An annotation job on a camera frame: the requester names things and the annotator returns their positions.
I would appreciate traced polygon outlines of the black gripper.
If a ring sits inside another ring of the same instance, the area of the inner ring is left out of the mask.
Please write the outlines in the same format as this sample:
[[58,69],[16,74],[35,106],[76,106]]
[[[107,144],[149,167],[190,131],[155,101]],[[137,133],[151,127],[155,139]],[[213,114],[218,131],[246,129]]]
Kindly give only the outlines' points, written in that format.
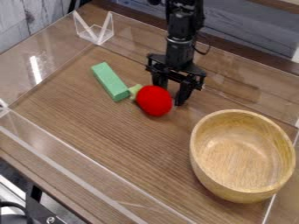
[[181,84],[179,91],[175,96],[175,105],[182,106],[193,94],[193,90],[202,90],[206,71],[199,68],[193,62],[183,69],[175,69],[166,65],[166,56],[157,53],[147,54],[146,70],[153,75],[153,83],[162,88],[169,87],[169,81],[175,81]]

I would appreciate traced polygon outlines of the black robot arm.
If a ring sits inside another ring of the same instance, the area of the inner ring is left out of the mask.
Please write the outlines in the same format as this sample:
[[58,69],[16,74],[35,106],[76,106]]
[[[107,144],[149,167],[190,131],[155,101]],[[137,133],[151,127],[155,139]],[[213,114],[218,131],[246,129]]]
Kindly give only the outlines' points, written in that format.
[[203,0],[165,0],[167,21],[166,54],[150,53],[146,70],[153,83],[167,88],[169,81],[181,84],[174,104],[182,106],[194,90],[202,90],[206,71],[194,63],[198,31],[205,25]]

